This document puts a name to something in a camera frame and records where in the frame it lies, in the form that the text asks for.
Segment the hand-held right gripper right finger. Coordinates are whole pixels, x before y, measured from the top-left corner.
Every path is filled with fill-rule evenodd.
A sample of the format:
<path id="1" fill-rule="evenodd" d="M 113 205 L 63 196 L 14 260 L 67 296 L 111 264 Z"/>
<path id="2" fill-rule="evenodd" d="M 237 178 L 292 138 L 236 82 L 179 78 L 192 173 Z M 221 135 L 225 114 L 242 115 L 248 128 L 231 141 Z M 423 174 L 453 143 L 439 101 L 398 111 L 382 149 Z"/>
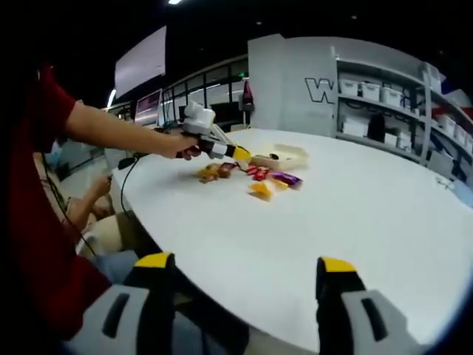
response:
<path id="1" fill-rule="evenodd" d="M 407 318 L 369 290 L 347 261 L 320 257 L 316 267 L 320 354 L 421 354 Z"/>

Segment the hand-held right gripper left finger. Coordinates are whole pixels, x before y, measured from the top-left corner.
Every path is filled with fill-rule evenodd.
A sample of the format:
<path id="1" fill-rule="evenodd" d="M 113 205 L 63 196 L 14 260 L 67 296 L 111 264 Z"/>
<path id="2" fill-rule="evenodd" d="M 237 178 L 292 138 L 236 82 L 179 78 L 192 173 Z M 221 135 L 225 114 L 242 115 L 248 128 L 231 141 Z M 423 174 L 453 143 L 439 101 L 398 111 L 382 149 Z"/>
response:
<path id="1" fill-rule="evenodd" d="M 170 354 L 174 321 L 174 255 L 147 255 L 121 285 L 85 312 L 79 354 Z"/>

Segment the person's left hand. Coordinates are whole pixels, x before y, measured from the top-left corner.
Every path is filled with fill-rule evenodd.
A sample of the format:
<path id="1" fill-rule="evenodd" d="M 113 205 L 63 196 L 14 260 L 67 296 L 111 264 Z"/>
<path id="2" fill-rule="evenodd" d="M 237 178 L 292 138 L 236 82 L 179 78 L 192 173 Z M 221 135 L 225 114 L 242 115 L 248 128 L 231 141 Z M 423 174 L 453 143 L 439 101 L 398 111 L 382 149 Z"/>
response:
<path id="1" fill-rule="evenodd" d="M 186 135 L 165 135 L 160 154 L 171 159 L 183 158 L 185 160 L 191 160 L 201 154 L 197 144 L 198 140 L 195 137 Z"/>

